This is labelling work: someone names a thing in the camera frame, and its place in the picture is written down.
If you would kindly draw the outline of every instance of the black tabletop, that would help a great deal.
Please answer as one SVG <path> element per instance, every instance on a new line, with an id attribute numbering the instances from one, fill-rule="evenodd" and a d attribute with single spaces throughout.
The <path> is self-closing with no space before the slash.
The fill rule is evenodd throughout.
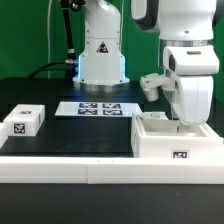
<path id="1" fill-rule="evenodd" d="M 36 137 L 9 137 L 0 155 L 133 157 L 131 118 L 56 117 L 61 101 L 137 103 L 142 111 L 165 111 L 170 107 L 162 96 L 148 103 L 138 82 L 110 93 L 74 89 L 61 79 L 9 78 L 0 81 L 1 121 L 17 104 L 44 104 L 46 118 Z M 224 135 L 224 106 L 213 100 L 208 123 Z"/>
<path id="2" fill-rule="evenodd" d="M 60 101 L 138 103 L 143 111 L 165 111 L 161 97 L 147 103 L 138 83 L 110 94 L 75 90 L 55 79 L 0 81 L 0 118 L 17 104 L 44 104 L 46 119 L 36 137 L 9 137 L 0 155 L 132 157 L 131 118 L 56 118 Z M 209 125 L 224 136 L 224 107 L 213 100 Z M 222 224 L 223 185 L 0 184 L 3 224 Z"/>

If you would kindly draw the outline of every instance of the open box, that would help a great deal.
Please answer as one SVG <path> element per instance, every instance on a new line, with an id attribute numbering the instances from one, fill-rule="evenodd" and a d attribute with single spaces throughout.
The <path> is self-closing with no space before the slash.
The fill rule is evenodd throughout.
<path id="1" fill-rule="evenodd" d="M 133 115 L 131 144 L 135 158 L 216 158 L 224 151 L 207 124 L 184 126 L 163 112 Z"/>

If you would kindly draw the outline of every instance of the warning label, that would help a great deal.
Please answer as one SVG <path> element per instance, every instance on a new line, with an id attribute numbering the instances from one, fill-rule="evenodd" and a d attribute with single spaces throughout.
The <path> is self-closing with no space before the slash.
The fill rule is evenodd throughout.
<path id="1" fill-rule="evenodd" d="M 97 53 L 109 53 L 107 46 L 104 42 L 102 42 L 102 44 L 98 48 Z"/>

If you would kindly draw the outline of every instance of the white box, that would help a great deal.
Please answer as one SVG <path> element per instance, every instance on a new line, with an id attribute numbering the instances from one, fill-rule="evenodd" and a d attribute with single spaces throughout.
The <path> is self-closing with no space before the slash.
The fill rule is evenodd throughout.
<path id="1" fill-rule="evenodd" d="M 4 123 L 0 123 L 0 148 L 4 145 L 7 139 L 8 139 L 7 125 Z"/>
<path id="2" fill-rule="evenodd" d="M 18 104 L 3 122 L 9 136 L 36 136 L 44 118 L 44 105 Z"/>
<path id="3" fill-rule="evenodd" d="M 131 144 L 135 158 L 217 159 L 224 156 L 223 138 L 207 124 L 187 127 L 156 114 L 158 116 L 152 112 L 132 117 Z"/>

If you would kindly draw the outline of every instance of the paper sheet with markers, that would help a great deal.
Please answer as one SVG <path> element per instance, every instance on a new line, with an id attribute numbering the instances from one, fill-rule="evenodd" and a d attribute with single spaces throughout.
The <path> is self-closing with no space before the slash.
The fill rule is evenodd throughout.
<path id="1" fill-rule="evenodd" d="M 136 103 L 61 102 L 55 116 L 131 117 L 141 114 Z"/>

